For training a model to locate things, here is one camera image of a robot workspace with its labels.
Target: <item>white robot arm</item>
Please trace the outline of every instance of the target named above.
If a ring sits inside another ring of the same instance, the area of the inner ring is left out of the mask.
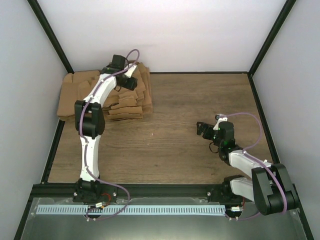
[[[216,124],[197,122],[197,134],[212,140],[222,161],[249,176],[230,176],[223,184],[226,198],[242,196],[255,203],[263,215],[285,212],[298,207],[299,200],[283,164],[271,164],[250,155],[236,144],[234,125],[225,115],[215,116]]]
[[[79,131],[82,110],[84,106],[90,102],[86,113],[91,114],[91,116],[85,116],[82,124],[82,132],[85,138],[80,137],[82,145],[82,168],[80,179],[83,181],[95,181],[95,178],[99,178],[100,176],[98,169],[98,149],[101,134],[105,128],[105,121],[102,113],[104,102],[116,86],[128,88],[130,90],[133,90],[137,86],[137,80],[132,77],[137,66],[129,64],[124,67],[125,60],[125,57],[114,55],[112,63],[101,71],[99,80],[90,94],[82,101],[77,101],[75,103],[75,127]],[[126,69],[128,70],[125,71],[124,74],[119,76],[113,75],[113,73]]]

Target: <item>white wall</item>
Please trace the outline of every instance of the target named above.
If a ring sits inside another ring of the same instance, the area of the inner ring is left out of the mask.
[[[0,7],[0,239],[13,239],[57,127],[61,61],[26,0]]]
[[[75,71],[141,51],[152,72],[248,71],[285,0],[39,0]]]
[[[280,161],[320,239],[320,1],[296,1],[254,83]]]

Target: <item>perforated metal strip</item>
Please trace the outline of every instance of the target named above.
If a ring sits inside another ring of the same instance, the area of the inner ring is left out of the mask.
[[[112,215],[123,206],[109,205],[103,210],[96,209],[89,215]],[[37,215],[84,215],[87,205],[38,205]],[[224,205],[129,205],[120,215],[205,215],[224,216]]]

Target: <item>cardboard piece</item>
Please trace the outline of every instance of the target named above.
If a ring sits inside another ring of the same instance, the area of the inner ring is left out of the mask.
[[[141,106],[127,106],[119,109],[109,110],[110,115],[116,114],[142,114]]]
[[[109,108],[111,105],[118,103],[118,102],[119,102],[119,96],[107,97],[103,106],[102,106],[102,109],[104,110],[105,108]]]
[[[134,96],[134,99],[138,98],[137,92],[133,90],[133,91],[127,91],[125,93],[119,94],[119,99],[124,97],[129,97],[129,96]]]
[[[122,113],[122,114],[115,114],[115,115],[107,115],[105,116],[107,120],[125,120],[125,119],[142,119],[142,114],[130,114],[130,113]]]
[[[124,96],[122,98],[119,98],[119,103],[121,103],[122,101],[128,100],[128,99],[136,100],[134,96]]]
[[[150,100],[152,103],[152,91],[151,91],[151,80],[150,80],[150,68],[146,67],[146,72],[147,72],[147,81],[148,81],[148,91],[149,91],[149,96],[150,96]]]
[[[75,102],[78,100],[79,84],[64,82],[61,87],[57,115],[68,117],[75,114]]]
[[[88,81],[83,81],[78,84],[78,100],[84,99],[86,96],[89,95],[92,88]]]
[[[65,75],[65,77],[63,78],[63,83],[72,83],[74,78],[73,73],[68,73],[67,75]]]
[[[137,101],[133,98],[126,99],[119,101],[119,104],[111,106],[111,109],[120,109],[120,108],[125,108],[125,107],[135,107],[137,106]]]
[[[99,79],[100,71],[99,70],[92,70],[92,71],[76,71],[73,74],[73,83],[82,83],[88,80],[94,80],[96,76]]]
[[[105,103],[103,112],[106,120],[139,118],[152,113],[151,85],[149,69],[139,63],[132,75],[137,78],[137,87],[131,91],[122,88],[113,90]],[[57,115],[61,120],[74,120],[74,104],[88,96],[100,77],[98,70],[68,73],[62,81]]]
[[[153,106],[152,106],[152,98],[150,96],[150,90],[151,84],[150,84],[150,73],[148,72],[147,68],[143,65],[143,63],[140,63],[138,65],[140,74],[142,76],[143,82],[145,84],[145,91],[143,92],[144,98],[142,101],[142,109],[144,114],[150,114],[153,112]]]

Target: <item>purple cable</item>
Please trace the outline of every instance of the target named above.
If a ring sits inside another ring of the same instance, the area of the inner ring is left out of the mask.
[[[283,210],[282,210],[282,214],[285,214],[286,211],[287,211],[287,208],[288,208],[288,204],[287,204],[287,198],[286,198],[286,195],[285,195],[285,192],[283,191],[279,181],[276,179],[275,175],[272,173],[272,171],[265,165],[263,164],[258,158],[250,155],[249,153],[247,153],[247,149],[250,149],[250,148],[253,148],[254,146],[256,146],[258,144],[258,142],[260,141],[261,137],[262,137],[262,125],[261,125],[261,122],[259,121],[259,119],[249,113],[249,112],[237,112],[237,113],[232,113],[232,114],[229,114],[229,115],[222,115],[223,117],[232,117],[232,116],[236,116],[236,115],[249,115],[249,116],[252,116],[254,117],[254,119],[256,120],[256,122],[259,124],[259,128],[260,128],[260,135],[259,135],[259,138],[257,139],[257,141],[251,145],[251,146],[247,146],[245,147],[242,152],[245,156],[247,156],[248,158],[250,158],[252,161],[258,163],[259,165],[261,165],[267,172],[268,174],[271,176],[272,180],[274,181],[275,185],[277,186],[277,188],[279,189],[279,192],[281,194],[281,197],[282,197],[282,200],[283,200]],[[247,219],[251,219],[251,217],[246,217],[246,218],[243,218],[243,220],[247,220]]]
[[[259,137],[258,137],[257,141],[254,144],[245,147],[243,149],[243,151],[255,147],[259,143],[259,141],[260,141],[260,139],[262,137],[262,125],[261,125],[261,122],[259,121],[259,119],[255,115],[253,115],[253,114],[251,114],[249,112],[237,112],[237,113],[232,113],[232,114],[223,115],[223,116],[226,116],[228,118],[228,117],[232,117],[232,116],[236,116],[236,115],[249,115],[249,116],[253,117],[256,120],[256,122],[259,124],[260,134],[259,134]]]
[[[85,143],[86,143],[86,145],[84,146],[84,156],[83,156],[83,160],[84,160],[84,166],[86,167],[87,173],[88,173],[93,179],[95,179],[96,181],[99,181],[99,182],[102,183],[102,184],[106,184],[106,185],[110,185],[110,186],[113,186],[113,187],[122,189],[122,190],[126,193],[126,195],[127,195],[127,203],[123,206],[123,208],[121,208],[119,211],[117,211],[115,214],[113,214],[113,215],[111,215],[111,216],[98,218],[98,219],[97,219],[98,221],[115,217],[115,216],[117,216],[119,213],[121,213],[123,210],[125,210],[126,207],[129,205],[129,202],[130,202],[130,193],[129,193],[129,191],[128,191],[126,188],[124,188],[123,186],[120,186],[120,185],[118,185],[118,184],[114,184],[114,183],[111,183],[111,182],[103,181],[103,180],[95,177],[95,176],[92,174],[92,172],[89,170],[88,164],[87,164],[87,148],[88,148],[87,143],[88,143],[88,139],[83,135],[83,129],[82,129],[82,128],[83,128],[84,117],[85,117],[85,113],[86,113],[86,109],[87,109],[88,105],[89,105],[90,102],[92,101],[93,97],[96,95],[96,93],[97,93],[97,91],[99,90],[100,86],[101,86],[107,79],[109,79],[109,78],[111,78],[111,77],[115,77],[116,75],[119,75],[119,74],[122,74],[122,73],[127,72],[131,67],[133,67],[133,66],[138,62],[138,59],[139,59],[139,56],[140,56],[140,52],[139,52],[138,49],[133,49],[133,50],[131,50],[131,51],[128,53],[128,55],[126,56],[126,58],[128,59],[128,57],[130,56],[130,54],[133,53],[133,52],[137,52],[137,58],[134,60],[134,62],[132,63],[132,65],[129,66],[127,69],[124,69],[124,70],[115,72],[115,73],[113,73],[113,74],[111,74],[111,75],[108,75],[108,76],[105,77],[104,79],[102,79],[101,82],[99,83],[99,85],[98,85],[98,86],[95,88],[95,90],[93,91],[92,97],[90,97],[89,100],[88,100],[88,102],[84,105],[83,110],[82,110],[82,112],[81,112],[81,116],[80,116],[79,134],[80,134],[80,137],[83,138],[83,139],[85,140]],[[94,209],[96,209],[96,208],[89,209],[89,210],[86,212],[85,216],[86,216],[87,220],[89,220],[88,213],[89,213],[90,211],[93,211]]]

